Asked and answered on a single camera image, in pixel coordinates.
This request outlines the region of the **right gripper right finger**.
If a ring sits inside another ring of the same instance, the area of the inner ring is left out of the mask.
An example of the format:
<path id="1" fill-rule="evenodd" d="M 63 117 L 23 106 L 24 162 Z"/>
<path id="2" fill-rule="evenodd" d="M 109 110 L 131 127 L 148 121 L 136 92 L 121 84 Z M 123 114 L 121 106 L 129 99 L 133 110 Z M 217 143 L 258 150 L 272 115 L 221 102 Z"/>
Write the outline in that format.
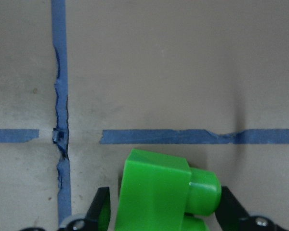
<path id="1" fill-rule="evenodd" d="M 250 215 L 228 187 L 222 187 L 215 217 L 223 231 L 284 231 L 267 217 Z"/>

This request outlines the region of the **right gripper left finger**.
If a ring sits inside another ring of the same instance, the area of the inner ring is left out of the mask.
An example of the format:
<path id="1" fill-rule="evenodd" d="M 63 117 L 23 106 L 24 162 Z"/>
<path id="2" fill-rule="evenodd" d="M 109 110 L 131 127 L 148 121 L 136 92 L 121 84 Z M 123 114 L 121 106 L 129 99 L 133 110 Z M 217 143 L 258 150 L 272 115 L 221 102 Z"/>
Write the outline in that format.
<path id="1" fill-rule="evenodd" d="M 98 188 L 94 199 L 84 215 L 66 218 L 61 231 L 107 231 L 110 223 L 110 188 Z"/>

